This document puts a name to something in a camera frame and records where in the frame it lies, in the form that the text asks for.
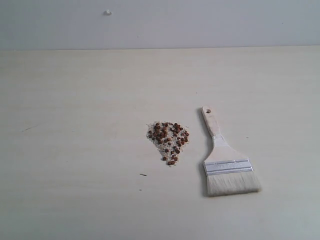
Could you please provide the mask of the brown beads and crumbs pile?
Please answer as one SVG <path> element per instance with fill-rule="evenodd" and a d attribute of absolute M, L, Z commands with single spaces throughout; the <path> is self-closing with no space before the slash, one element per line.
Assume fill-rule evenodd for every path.
<path fill-rule="evenodd" d="M 159 151 L 161 160 L 172 167 L 179 162 L 181 152 L 190 142 L 190 131 L 178 122 L 155 121 L 147 125 L 146 137 Z"/>

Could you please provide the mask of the small white wall fixture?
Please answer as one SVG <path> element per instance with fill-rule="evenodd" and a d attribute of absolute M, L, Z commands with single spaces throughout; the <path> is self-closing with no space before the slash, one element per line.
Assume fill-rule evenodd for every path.
<path fill-rule="evenodd" d="M 104 16 L 111 16 L 113 13 L 109 10 L 109 9 L 107 9 L 107 10 L 105 10 L 104 12 L 103 12 L 103 15 Z"/>

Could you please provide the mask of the wooden paint brush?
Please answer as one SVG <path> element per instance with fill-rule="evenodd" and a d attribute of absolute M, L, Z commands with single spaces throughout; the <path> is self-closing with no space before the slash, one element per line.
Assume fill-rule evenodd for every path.
<path fill-rule="evenodd" d="M 227 143 L 211 107 L 203 106 L 201 111 L 212 139 L 212 151 L 203 163 L 207 195 L 220 197 L 259 192 L 261 185 L 249 157 Z"/>

